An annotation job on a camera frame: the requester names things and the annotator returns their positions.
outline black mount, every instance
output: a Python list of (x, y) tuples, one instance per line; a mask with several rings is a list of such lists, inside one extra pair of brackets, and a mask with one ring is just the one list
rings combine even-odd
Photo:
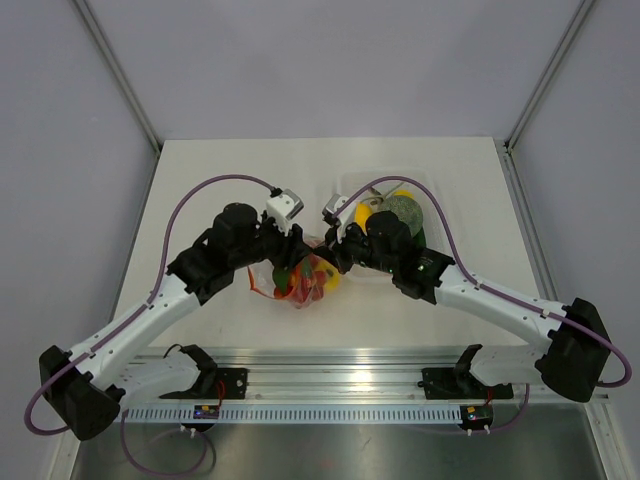
[[(606, 340), (607, 330), (593, 304), (576, 298), (565, 306), (567, 318), (587, 327)], [(549, 334), (551, 346), (535, 363), (542, 381), (551, 390), (574, 402), (588, 402), (611, 353), (591, 337), (563, 323)]]
[(218, 382), (225, 388), (227, 400), (244, 400), (247, 393), (249, 370), (246, 368), (221, 368), (204, 350), (197, 345), (181, 347), (180, 351), (196, 362), (200, 375), (189, 390), (162, 395), (163, 399), (218, 399)]
[(486, 386), (471, 375), (471, 361), (482, 345), (467, 347), (455, 367), (430, 367), (422, 369), (422, 381), (418, 387), (424, 388), (427, 400), (486, 400), (491, 396), (496, 400), (513, 398), (511, 385)]
[(332, 263), (340, 273), (354, 264), (392, 274), (393, 284), (408, 297), (436, 304), (435, 289), (440, 276), (455, 262), (444, 253), (420, 247), (409, 227), (395, 213), (377, 212), (367, 219), (367, 234), (356, 223), (337, 241), (337, 226), (325, 235), (325, 244), (314, 253)]
[[(69, 356), (54, 345), (40, 355), (39, 363), (40, 382), (44, 384), (69, 364)], [(72, 368), (44, 392), (44, 398), (78, 440), (89, 440), (113, 423), (124, 394), (113, 386), (102, 391), (91, 384), (90, 375)]]

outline plastic bag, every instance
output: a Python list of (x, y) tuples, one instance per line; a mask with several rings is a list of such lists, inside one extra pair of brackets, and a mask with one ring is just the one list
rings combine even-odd
[[(321, 240), (305, 238), (310, 246)], [(285, 300), (296, 308), (305, 308), (335, 290), (340, 284), (340, 273), (324, 258), (307, 255), (293, 271), (275, 269), (264, 261), (247, 268), (251, 290), (268, 298)]]

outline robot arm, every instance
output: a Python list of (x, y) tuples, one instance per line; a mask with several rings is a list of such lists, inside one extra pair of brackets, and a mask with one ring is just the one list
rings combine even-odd
[[(593, 305), (581, 299), (567, 306), (533, 298), (466, 272), (450, 256), (417, 246), (408, 226), (392, 212), (373, 214), (365, 234), (353, 222), (355, 206), (341, 209), (345, 202), (345, 197), (334, 196), (325, 206), (324, 218), (331, 228), (325, 244), (315, 250), (317, 255), (341, 273), (354, 264), (390, 273), (403, 294), (476, 315), (527, 342), (523, 347), (469, 346), (450, 372), (449, 383), (459, 398), (486, 398), (487, 387), (509, 382), (544, 383), (579, 402), (591, 398), (610, 351), (558, 318), (570, 319), (608, 341)], [(541, 313), (526, 307), (530, 304)]]
[[(293, 269), (310, 252), (302, 229), (291, 222), (302, 207), (293, 192), (277, 191), (260, 222), (251, 206), (228, 205), (213, 226), (168, 265), (150, 303), (141, 302), (66, 352), (52, 346), (40, 356), (43, 385), (82, 360), (44, 393), (80, 440), (102, 432), (121, 409), (169, 392), (205, 393), (214, 386), (217, 366), (195, 345), (166, 359), (128, 365), (164, 330), (231, 285), (236, 270), (264, 260)], [(126, 329), (114, 336), (125, 323)]]

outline wire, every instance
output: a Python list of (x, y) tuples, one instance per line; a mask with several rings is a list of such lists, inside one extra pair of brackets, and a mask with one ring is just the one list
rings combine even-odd
[(171, 345), (166, 352), (164, 352), (164, 355), (162, 356), (162, 358), (167, 358), (167, 356), (169, 355), (169, 353), (171, 353), (171, 350), (173, 350), (176, 347), (180, 347), (182, 349), (182, 345), (180, 345), (179, 343), (174, 343), (173, 345)]
[[(377, 185), (378, 183), (381, 182), (386, 182), (389, 180), (396, 180), (396, 181), (403, 181), (406, 183), (410, 183), (411, 185), (414, 185), (416, 187), (418, 187), (420, 190), (422, 190), (422, 192), (424, 192), (424, 194), (429, 197), (429, 200), (431, 200), (431, 203), (433, 204), (433, 206), (435, 207), (436, 211), (438, 212), (438, 217), (440, 217), (440, 222), (442, 223), (442, 226), (444, 227), (444, 231), (447, 235), (447, 240), (449, 241), (449, 245), (451, 246), (451, 252), (453, 253), (453, 258), (455, 259), (456, 263), (458, 264), (458, 268), (460, 268), (460, 271), (462, 272), (462, 274), (465, 276), (465, 278), (471, 282), (472, 285), (474, 285), (476, 288), (481, 288), (482, 290), (485, 290), (493, 295), (495, 295), (496, 297), (502, 298), (503, 300), (506, 300), (510, 303), (513, 303), (515, 305), (518, 305), (522, 308), (526, 308), (527, 310), (530, 310), (534, 313), (537, 313), (538, 315), (542, 315), (544, 313), (544, 310), (536, 305), (532, 305), (530, 303), (527, 303), (525, 301), (520, 300), (519, 298), (515, 298), (511, 295), (509, 295), (508, 293), (504, 293), (501, 292), (500, 290), (497, 290), (493, 287), (490, 287), (489, 285), (486, 284), (478, 284), (478, 281), (471, 275), (471, 273), (469, 273), (469, 271), (467, 270), (467, 268), (464, 266), (464, 264), (462, 263), (462, 259), (460, 258), (460, 254), (458, 253), (458, 248), (456, 247), (456, 243), (453, 239), (453, 234), (451, 233), (451, 228), (449, 227), (449, 222), (447, 221), (447, 217), (444, 214), (444, 211), (442, 210), (442, 207), (440, 206), (440, 204), (438, 203), (438, 200), (436, 199), (436, 197), (433, 195), (433, 193), (431, 193), (431, 191), (425, 187), (424, 185), (422, 185), (420, 182), (413, 180), (412, 178), (409, 177), (403, 177), (401, 175), (389, 175), (389, 176), (385, 176), (385, 177), (381, 177), (378, 178), (377, 180), (373, 180), (371, 182), (369, 182), (368, 184), (366, 184), (364, 187), (362, 187), (360, 190), (358, 190), (356, 193), (354, 193), (351, 197), (349, 197), (349, 199), (344, 203), (344, 205), (342, 205), (338, 210), (336, 210), (336, 212), (333, 214), (334, 218), (337, 218), (338, 215), (340, 215), (350, 204), (352, 204), (354, 201), (356, 201), (358, 199), (358, 197), (360, 195), (362, 195), (364, 192), (366, 192), (369, 188), (371, 188), (374, 185)], [(575, 328), (576, 330), (584, 333), (585, 335), (587, 335), (588, 337), (591, 337), (592, 339), (594, 339), (595, 341), (597, 341), (598, 343), (600, 343), (603, 347), (607, 348), (609, 351), (611, 351), (611, 353), (613, 353), (616, 357), (618, 357), (620, 359), (620, 362), (622, 362), (622, 366), (624, 367), (624, 374), (622, 376), (622, 378), (620, 378), (619, 380), (616, 380), (614, 382), (598, 382), (597, 386), (598, 387), (604, 387), (604, 388), (617, 388), (617, 387), (621, 387), (623, 385), (626, 385), (627, 383), (629, 383), (629, 380), (631, 380), (631, 375), (632, 375), (632, 368), (631, 368), (631, 363), (629, 362), (629, 360), (627, 359), (627, 357), (624, 355), (624, 353), (622, 353), (622, 351), (616, 347), (615, 345), (613, 345), (609, 340), (607, 340), (606, 338), (598, 335), (597, 333), (595, 333), (594, 331), (590, 330), (589, 328), (580, 325), (579, 323), (566, 318), (566, 317), (562, 317), (560, 315), (558, 315), (557, 313), (553, 313), (553, 312), (549, 312), (548, 314), (549, 317), (553, 318), (554, 320), (558, 320), (559, 322), (565, 323), (567, 325), (569, 325), (570, 327)]]
[(33, 415), (33, 408), (35, 407), (36, 402), (47, 390), (51, 388), (51, 386), (56, 381), (58, 381), (60, 377), (62, 377), (71, 369), (75, 368), (80, 362), (86, 360), (87, 358), (89, 358), (90, 355), (93, 355), (98, 350), (100, 350), (104, 345), (106, 345), (111, 340), (113, 340), (114, 337), (119, 335), (120, 332), (122, 332), (125, 328), (131, 325), (140, 315), (142, 315), (142, 313), (149, 307), (149, 305), (153, 302), (153, 300), (155, 300), (156, 295), (160, 290), (162, 278), (164, 277), (164, 271), (167, 266), (167, 255), (169, 253), (169, 239), (171, 238), (171, 231), (173, 230), (173, 225), (176, 221), (176, 218), (178, 217), (178, 214), (180, 213), (180, 210), (182, 210), (182, 207), (185, 206), (185, 204), (191, 199), (191, 197), (193, 197), (196, 193), (198, 193), (204, 187), (216, 182), (220, 182), (222, 180), (246, 180), (249, 182), (254, 182), (259, 185), (262, 185), (271, 191), (274, 190), (274, 187), (268, 184), (267, 182), (265, 182), (264, 180), (261, 180), (256, 177), (252, 177), (251, 175), (242, 175), (242, 174), (229, 174), (229, 175), (219, 175), (217, 177), (212, 177), (196, 185), (191, 190), (189, 190), (189, 192), (187, 192), (187, 194), (182, 198), (182, 200), (178, 202), (178, 205), (176, 205), (173, 212), (171, 213), (171, 217), (169, 217), (169, 222), (167, 223), (164, 239), (162, 241), (162, 254), (160, 255), (160, 267), (158, 268), (158, 274), (156, 276), (155, 284), (153, 286), (153, 289), (151, 290), (151, 293), (149, 294), (149, 298), (147, 298), (146, 303), (143, 305), (140, 305), (138, 309), (131, 314), (131, 316), (129, 316), (125, 321), (123, 321), (120, 325), (114, 328), (111, 332), (106, 334), (100, 341), (96, 342), (96, 344), (93, 347), (91, 347), (91, 353), (85, 352), (80, 354), (76, 359), (72, 360), (70, 363), (68, 363), (58, 372), (56, 372), (51, 378), (49, 378), (49, 380), (44, 382), (38, 390), (36, 390), (36, 393), (33, 394), (31, 399), (29, 400), (29, 403), (27, 403), (27, 407), (25, 408), (25, 411), (24, 411), (23, 421), (25, 426), (27, 427), (27, 430), (29, 430), (31, 433), (34, 433), (36, 435), (42, 435), (42, 436), (57, 435), (59, 433), (63, 433), (69, 430), (69, 427), (66, 427), (66, 426), (55, 428), (52, 430), (44, 430), (34, 425), (32, 415)]
[(490, 405), (492, 400), (493, 400), (493, 388), (489, 387), (488, 390), (487, 390), (487, 401), (484, 402), (483, 407), (486, 407), (487, 405)]
[[(522, 405), (520, 406), (520, 410), (518, 410), (518, 413), (516, 413), (511, 418), (511, 420), (509, 420), (507, 423), (499, 425), (495, 428), (491, 428), (490, 433), (501, 433), (501, 432), (504, 433), (511, 430), (518, 423), (520, 423), (520, 421), (522, 420), (522, 417), (524, 416), (526, 411), (529, 409), (530, 396), (531, 396), (531, 387), (527, 383), (524, 386), (524, 397), (522, 399)], [(468, 435), (468, 433), (463, 430), (436, 430), (432, 428), (420, 428), (414, 425), (403, 425), (403, 427), (408, 430), (415, 430), (421, 433), (438, 433), (443, 435)], [(487, 432), (485, 430), (474, 430), (471, 432), (471, 435), (486, 435), (486, 434)]]
[(127, 458), (129, 463), (133, 465), (133, 467), (139, 472), (142, 472), (146, 475), (152, 475), (158, 478), (188, 477), (190, 475), (193, 475), (202, 466), (202, 464), (204, 463), (204, 459), (207, 456), (208, 447), (211, 448), (211, 452), (214, 455), (214, 461), (215, 461), (215, 449), (213, 448), (213, 444), (211, 443), (211, 440), (209, 440), (209, 438), (204, 433), (198, 432), (197, 430), (192, 429), (191, 430), (192, 434), (198, 435), (198, 437), (202, 439), (202, 453), (200, 454), (200, 458), (198, 459), (198, 461), (192, 467), (182, 472), (163, 473), (163, 472), (156, 472), (155, 470), (151, 470), (145, 467), (144, 465), (141, 465), (140, 463), (138, 463), (138, 461), (135, 458), (133, 458), (133, 454), (129, 451), (129, 447), (127, 446), (124, 424), (128, 415), (129, 415), (129, 410), (125, 410), (124, 412), (122, 412), (122, 415), (120, 418), (120, 444), (122, 445), (122, 451), (124, 452), (124, 456)]
[(222, 380), (218, 380), (218, 383), (216, 383), (216, 390), (218, 391), (218, 412), (220, 412), (222, 400), (227, 395), (227, 387)]

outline white tabletop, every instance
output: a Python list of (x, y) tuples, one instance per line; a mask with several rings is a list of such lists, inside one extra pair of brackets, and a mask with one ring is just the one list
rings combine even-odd
[[(164, 145), (118, 314), (146, 298), (155, 278), (167, 220), (176, 203), (206, 178), (244, 173), (290, 188), (305, 203), (297, 221), (322, 236), (321, 209), (337, 177), (367, 168), (426, 172), (468, 268), (529, 295), (538, 295), (516, 215), (491, 138), (328, 138), (293, 140), (171, 140)], [(185, 206), (171, 238), (169, 261), (211, 226), (231, 202), (259, 211), (268, 192), (240, 181), (217, 183)], [(247, 273), (203, 308), (160, 335), (153, 346), (258, 349), (460, 346), (522, 343), (472, 315), (403, 296), (388, 285), (344, 279), (304, 310), (249, 290)]]

